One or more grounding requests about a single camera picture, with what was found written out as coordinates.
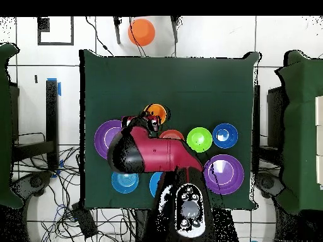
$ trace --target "metal bracket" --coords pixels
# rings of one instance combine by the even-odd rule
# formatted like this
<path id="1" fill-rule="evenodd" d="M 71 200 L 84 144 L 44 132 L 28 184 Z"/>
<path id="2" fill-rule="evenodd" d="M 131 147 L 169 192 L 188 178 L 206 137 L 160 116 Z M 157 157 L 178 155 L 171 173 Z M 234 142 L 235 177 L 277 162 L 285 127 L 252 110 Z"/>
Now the metal bracket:
<path id="1" fill-rule="evenodd" d="M 177 30 L 176 30 L 176 27 L 179 25 L 179 17 L 180 16 L 170 16 L 170 21 L 172 22 L 175 43 L 177 43 L 179 41 L 177 38 Z"/>
<path id="2" fill-rule="evenodd" d="M 118 45 L 121 44 L 121 42 L 120 42 L 120 31 L 119 31 L 119 25 L 120 24 L 121 24 L 121 20 L 119 20 L 119 17 L 114 16 L 114 29 L 115 29 L 115 36 L 117 37 Z"/>

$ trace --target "blue tape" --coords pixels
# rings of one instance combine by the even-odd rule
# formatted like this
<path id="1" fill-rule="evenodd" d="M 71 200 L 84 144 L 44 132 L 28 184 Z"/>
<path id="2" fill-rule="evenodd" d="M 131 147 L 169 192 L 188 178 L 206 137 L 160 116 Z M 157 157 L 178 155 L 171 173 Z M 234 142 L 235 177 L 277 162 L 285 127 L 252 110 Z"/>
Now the blue tape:
<path id="1" fill-rule="evenodd" d="M 58 87 L 57 87 L 57 91 L 58 91 L 58 95 L 61 96 L 61 82 L 58 83 Z"/>
<path id="2" fill-rule="evenodd" d="M 61 167 L 61 168 L 63 168 L 64 167 L 64 160 L 63 159 L 61 159 L 60 160 L 60 162 L 59 162 L 59 167 Z M 61 174 L 61 170 L 57 170 L 56 171 L 56 173 L 59 175 L 59 174 Z"/>

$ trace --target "orange cup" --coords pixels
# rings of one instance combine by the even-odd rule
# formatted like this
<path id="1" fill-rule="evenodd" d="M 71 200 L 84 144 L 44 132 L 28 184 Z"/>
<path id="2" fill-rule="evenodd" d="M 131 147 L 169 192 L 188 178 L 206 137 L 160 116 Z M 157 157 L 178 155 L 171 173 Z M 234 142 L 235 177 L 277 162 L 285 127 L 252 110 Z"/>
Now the orange cup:
<path id="1" fill-rule="evenodd" d="M 148 107 L 149 105 L 146 108 L 144 108 L 144 110 L 149 112 L 151 115 L 159 116 L 161 124 L 163 124 L 166 121 L 167 111 L 163 106 L 161 106 L 160 104 L 151 104 L 151 106 L 149 108 Z"/>
<path id="2" fill-rule="evenodd" d="M 154 40 L 155 28 L 149 20 L 140 18 L 131 23 L 131 28 L 130 26 L 128 28 L 128 36 L 132 43 L 135 45 L 138 43 L 140 46 L 144 47 L 145 45 L 149 45 Z"/>

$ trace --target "table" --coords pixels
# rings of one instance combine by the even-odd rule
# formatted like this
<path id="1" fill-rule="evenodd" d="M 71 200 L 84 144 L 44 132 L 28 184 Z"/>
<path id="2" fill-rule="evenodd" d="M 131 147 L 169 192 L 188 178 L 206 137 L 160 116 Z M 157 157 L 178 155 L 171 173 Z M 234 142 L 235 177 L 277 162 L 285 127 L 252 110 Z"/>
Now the table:
<path id="1" fill-rule="evenodd" d="M 323 210 L 323 190 L 316 180 L 315 97 L 323 95 L 323 60 L 293 50 L 278 73 L 289 98 L 284 113 L 282 180 L 277 201 L 285 211 Z"/>
<path id="2" fill-rule="evenodd" d="M 139 185 L 120 194 L 111 184 L 108 162 L 98 155 L 94 136 L 108 120 L 137 115 L 150 103 L 169 107 L 171 119 L 164 126 L 187 137 L 194 127 L 210 132 L 220 123 L 233 124 L 238 142 L 230 149 L 213 144 L 199 153 L 204 164 L 216 154 L 236 157 L 244 167 L 244 182 L 233 194 L 208 192 L 212 207 L 255 209 L 249 200 L 254 64 L 259 54 L 243 59 L 99 57 L 80 50 L 85 79 L 85 207 L 150 209 L 154 198 L 152 173 L 140 174 Z"/>

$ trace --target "bowl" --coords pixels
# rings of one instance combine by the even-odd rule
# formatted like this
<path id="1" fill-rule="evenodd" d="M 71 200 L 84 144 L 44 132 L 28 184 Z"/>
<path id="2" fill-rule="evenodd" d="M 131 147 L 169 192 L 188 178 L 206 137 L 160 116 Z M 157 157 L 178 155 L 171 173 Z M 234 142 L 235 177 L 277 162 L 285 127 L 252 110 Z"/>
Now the bowl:
<path id="1" fill-rule="evenodd" d="M 187 135 L 187 144 L 198 153 L 207 151 L 212 145 L 212 135 L 208 129 L 196 127 Z"/>

